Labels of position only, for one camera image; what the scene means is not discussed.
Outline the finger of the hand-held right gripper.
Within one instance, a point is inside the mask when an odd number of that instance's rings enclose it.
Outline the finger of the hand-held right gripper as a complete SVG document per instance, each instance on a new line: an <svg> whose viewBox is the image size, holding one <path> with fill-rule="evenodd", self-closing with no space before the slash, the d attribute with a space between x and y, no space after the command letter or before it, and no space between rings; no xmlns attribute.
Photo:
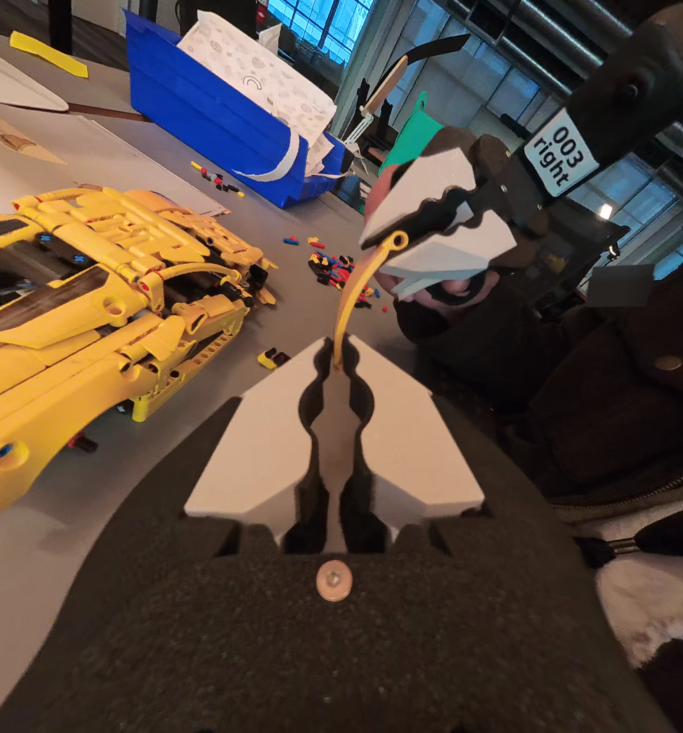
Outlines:
<svg viewBox="0 0 683 733"><path fill-rule="evenodd" d="M428 232L412 239L383 263L383 274L397 279L393 293L399 299L425 291L433 300L470 300L481 290L486 271L517 247L507 223L492 210L477 226L456 221L446 232ZM445 281L468 280L469 295L452 295Z"/></svg>
<svg viewBox="0 0 683 733"><path fill-rule="evenodd" d="M440 204L449 193L465 194L475 188L474 169L459 148L418 157L369 216L360 247L366 250L377 246L425 205Z"/></svg>

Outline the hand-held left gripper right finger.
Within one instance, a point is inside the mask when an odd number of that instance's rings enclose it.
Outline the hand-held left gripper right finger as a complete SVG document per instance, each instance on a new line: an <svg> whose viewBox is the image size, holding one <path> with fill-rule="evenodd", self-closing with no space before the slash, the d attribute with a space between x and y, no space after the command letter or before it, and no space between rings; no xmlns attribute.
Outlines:
<svg viewBox="0 0 683 733"><path fill-rule="evenodd" d="M347 547L387 547L406 526L482 508L430 390L357 336L345 335L345 375L359 421L345 484Z"/></svg>

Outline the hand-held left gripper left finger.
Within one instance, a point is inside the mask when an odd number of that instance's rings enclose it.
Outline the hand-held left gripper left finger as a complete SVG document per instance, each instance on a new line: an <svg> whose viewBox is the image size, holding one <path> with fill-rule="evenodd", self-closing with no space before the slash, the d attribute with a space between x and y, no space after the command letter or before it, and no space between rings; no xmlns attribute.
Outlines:
<svg viewBox="0 0 683 733"><path fill-rule="evenodd" d="M267 528L282 546L302 522L298 489L318 458L314 417L301 416L304 393L328 376L324 337L271 371L239 397L237 407L194 485L189 518L233 520Z"/></svg>

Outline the yellow curved flexible rod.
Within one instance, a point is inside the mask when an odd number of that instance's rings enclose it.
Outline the yellow curved flexible rod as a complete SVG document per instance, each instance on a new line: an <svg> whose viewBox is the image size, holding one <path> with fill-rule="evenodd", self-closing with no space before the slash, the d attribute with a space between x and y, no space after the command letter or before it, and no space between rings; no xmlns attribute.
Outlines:
<svg viewBox="0 0 683 733"><path fill-rule="evenodd" d="M351 317L355 303L365 289L369 280L385 263L393 252L400 252L408 246L409 237L398 230L390 234L382 243L365 250L361 260L355 265L341 294L337 317L333 330L332 366L337 372L343 370L343 342L346 326Z"/></svg>

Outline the pile of coloured brick pins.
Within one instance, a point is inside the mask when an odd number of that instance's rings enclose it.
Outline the pile of coloured brick pins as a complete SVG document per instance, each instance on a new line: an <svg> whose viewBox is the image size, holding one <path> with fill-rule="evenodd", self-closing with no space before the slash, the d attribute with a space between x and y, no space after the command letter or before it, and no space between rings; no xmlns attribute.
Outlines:
<svg viewBox="0 0 683 733"><path fill-rule="evenodd" d="M305 241L309 250L307 265L313 273L315 281L324 287L333 288L341 292L353 274L356 264L350 255L334 255L328 250L325 242L318 237L308 237L301 240L294 235L283 237L284 244L297 248ZM369 283L364 286L361 294L356 298L354 308L372 309L373 301L381 298L381 291Z"/></svg>

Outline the person's right forearm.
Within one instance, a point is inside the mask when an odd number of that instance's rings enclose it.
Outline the person's right forearm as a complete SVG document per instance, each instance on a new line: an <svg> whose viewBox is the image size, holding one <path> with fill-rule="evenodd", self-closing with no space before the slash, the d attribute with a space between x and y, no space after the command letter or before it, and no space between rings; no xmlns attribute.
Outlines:
<svg viewBox="0 0 683 733"><path fill-rule="evenodd" d="M403 335L429 362L505 415L524 413L568 352L559 326L544 324L506 282L464 308L394 307Z"/></svg>

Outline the person's right hand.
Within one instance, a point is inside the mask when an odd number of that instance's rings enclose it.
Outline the person's right hand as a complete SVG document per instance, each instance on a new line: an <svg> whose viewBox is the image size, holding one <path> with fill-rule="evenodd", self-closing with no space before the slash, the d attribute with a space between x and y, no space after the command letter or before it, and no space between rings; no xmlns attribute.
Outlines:
<svg viewBox="0 0 683 733"><path fill-rule="evenodd" d="M398 169L399 166L397 165L390 166L383 171L383 174L379 176L378 180L374 183L366 201L364 214L365 223L369 222L376 209L390 194L393 177ZM484 301L496 287L501 278L500 273L495 270L485 270L483 274L485 279L483 280L483 285L477 291L477 294L474 297L471 297L465 304L457 304L454 306L447 305L436 300L426 289L421 289L413 295L401 299L393 292L398 283L401 282L401 279L387 273L382 273L380 270L377 271L374 279L381 289L384 289L386 292L394 296L396 303L416 303L428 310L438 313L438 315L444 318L447 323L455 324L465 319L465 317L469 315L469 311ZM440 286L453 297L465 300L474 290L472 282L472 279L447 280L440 283Z"/></svg>

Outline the gridded window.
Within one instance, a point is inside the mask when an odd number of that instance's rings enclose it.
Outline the gridded window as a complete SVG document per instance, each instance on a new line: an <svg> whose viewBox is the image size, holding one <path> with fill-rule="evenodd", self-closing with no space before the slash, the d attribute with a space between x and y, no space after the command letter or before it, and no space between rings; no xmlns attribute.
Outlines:
<svg viewBox="0 0 683 733"><path fill-rule="evenodd" d="M373 1L269 1L268 11L320 50L351 52Z"/></svg>

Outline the dark fleece-lined jacket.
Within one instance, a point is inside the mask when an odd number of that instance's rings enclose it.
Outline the dark fleece-lined jacket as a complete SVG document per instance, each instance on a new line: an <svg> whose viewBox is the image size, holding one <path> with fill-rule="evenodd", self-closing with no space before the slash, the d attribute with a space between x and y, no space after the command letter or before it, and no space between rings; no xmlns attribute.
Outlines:
<svg viewBox="0 0 683 733"><path fill-rule="evenodd" d="M568 352L524 413L493 408L499 440L600 565L607 620L683 731L683 263L647 306L553 325Z"/></svg>

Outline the small cluster of brick pins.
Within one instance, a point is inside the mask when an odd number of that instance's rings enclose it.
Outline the small cluster of brick pins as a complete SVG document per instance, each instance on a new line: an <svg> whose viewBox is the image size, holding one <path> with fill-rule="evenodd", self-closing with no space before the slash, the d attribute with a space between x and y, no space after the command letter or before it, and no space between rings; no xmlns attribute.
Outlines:
<svg viewBox="0 0 683 733"><path fill-rule="evenodd" d="M211 170L208 170L208 168L202 166L201 164L195 161L190 161L190 165L192 166L194 170L200 173L201 177L204 180L214 185L215 188L217 188L218 190L226 192L226 193L232 192L241 198L245 197L245 193L241 189L234 186L233 184L227 182L222 174L212 173Z"/></svg>

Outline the white patterned paper bag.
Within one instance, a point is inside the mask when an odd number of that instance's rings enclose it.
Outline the white patterned paper bag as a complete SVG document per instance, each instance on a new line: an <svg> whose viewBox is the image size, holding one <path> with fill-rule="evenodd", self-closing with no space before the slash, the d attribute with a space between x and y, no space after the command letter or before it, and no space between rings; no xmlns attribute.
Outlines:
<svg viewBox="0 0 683 733"><path fill-rule="evenodd" d="M305 140L311 154L311 161L304 164L306 178L337 180L347 176L347 172L322 172L323 160L333 149L325 129L337 111L336 105L284 60L219 15L202 10L177 47L289 129L287 149L273 168L262 173L233 170L235 174L257 182L279 180L290 172L300 141Z"/></svg>

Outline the blue plastic bin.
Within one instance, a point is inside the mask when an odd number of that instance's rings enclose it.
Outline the blue plastic bin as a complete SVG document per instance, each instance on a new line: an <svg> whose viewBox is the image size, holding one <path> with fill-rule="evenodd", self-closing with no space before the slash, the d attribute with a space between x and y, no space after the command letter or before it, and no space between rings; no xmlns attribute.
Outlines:
<svg viewBox="0 0 683 733"><path fill-rule="evenodd" d="M130 102L136 111L277 207L314 199L344 177L344 144L330 145L306 175L309 142L270 111L179 49L180 37L134 13L126 18Z"/></svg>

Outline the yellow toy brick car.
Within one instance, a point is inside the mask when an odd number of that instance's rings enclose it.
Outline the yellow toy brick car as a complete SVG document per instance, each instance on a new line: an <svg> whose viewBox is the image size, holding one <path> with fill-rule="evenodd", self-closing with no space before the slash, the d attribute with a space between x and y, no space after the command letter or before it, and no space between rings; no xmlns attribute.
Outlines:
<svg viewBox="0 0 683 733"><path fill-rule="evenodd" d="M146 421L239 334L275 268L146 190L69 188L0 214L0 513L112 408Z"/></svg>

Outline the open instruction booklet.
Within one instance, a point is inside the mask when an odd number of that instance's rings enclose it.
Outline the open instruction booklet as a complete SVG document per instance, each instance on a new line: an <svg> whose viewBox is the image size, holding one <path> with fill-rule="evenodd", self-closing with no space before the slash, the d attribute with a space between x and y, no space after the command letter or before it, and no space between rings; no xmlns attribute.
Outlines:
<svg viewBox="0 0 683 733"><path fill-rule="evenodd" d="M95 121L0 104L0 213L20 197L82 184L153 191L201 215L228 212Z"/></svg>

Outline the yellow tape strip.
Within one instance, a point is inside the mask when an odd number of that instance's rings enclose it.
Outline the yellow tape strip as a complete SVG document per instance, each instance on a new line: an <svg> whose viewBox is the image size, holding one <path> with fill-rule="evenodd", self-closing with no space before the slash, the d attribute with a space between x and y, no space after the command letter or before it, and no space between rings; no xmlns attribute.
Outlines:
<svg viewBox="0 0 683 733"><path fill-rule="evenodd" d="M83 62L27 34L12 31L9 36L9 44L11 48L41 58L72 76L83 79L90 78L89 69Z"/></svg>

